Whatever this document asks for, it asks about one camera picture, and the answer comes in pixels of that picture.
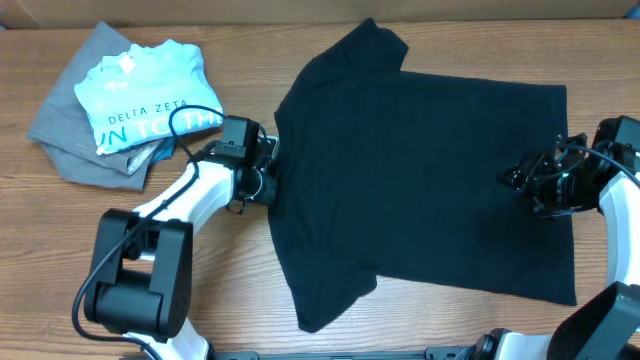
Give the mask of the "black t-shirt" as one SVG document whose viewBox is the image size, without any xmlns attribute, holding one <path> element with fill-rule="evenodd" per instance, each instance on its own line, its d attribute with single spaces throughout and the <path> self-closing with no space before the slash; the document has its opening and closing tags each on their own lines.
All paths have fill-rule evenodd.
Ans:
<svg viewBox="0 0 640 360">
<path fill-rule="evenodd" d="M 567 89 L 407 72 L 366 20 L 299 73 L 275 112 L 269 211 L 298 325 L 314 333 L 381 276 L 575 305 L 572 223 L 498 175 L 567 134 Z"/>
</svg>

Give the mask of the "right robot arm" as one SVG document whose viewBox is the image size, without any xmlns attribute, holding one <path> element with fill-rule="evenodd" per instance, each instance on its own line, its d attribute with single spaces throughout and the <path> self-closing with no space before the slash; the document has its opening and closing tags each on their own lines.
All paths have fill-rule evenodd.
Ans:
<svg viewBox="0 0 640 360">
<path fill-rule="evenodd" d="M 456 359 L 636 359 L 639 330 L 639 141 L 585 135 L 526 155 L 499 179 L 524 196 L 541 218 L 596 209 L 605 218 L 606 287 L 551 335 L 494 329 Z"/>
</svg>

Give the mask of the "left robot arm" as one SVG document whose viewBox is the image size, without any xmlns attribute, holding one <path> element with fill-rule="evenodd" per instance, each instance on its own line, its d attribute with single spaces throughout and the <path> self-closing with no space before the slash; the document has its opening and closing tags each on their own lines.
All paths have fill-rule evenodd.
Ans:
<svg viewBox="0 0 640 360">
<path fill-rule="evenodd" d="M 126 342 L 150 359 L 212 359 L 215 350 L 188 318 L 194 237 L 234 201 L 270 205 L 279 140 L 231 135 L 191 154 L 183 175 L 133 211 L 99 221 L 89 275 L 72 305 L 84 338 Z"/>
</svg>

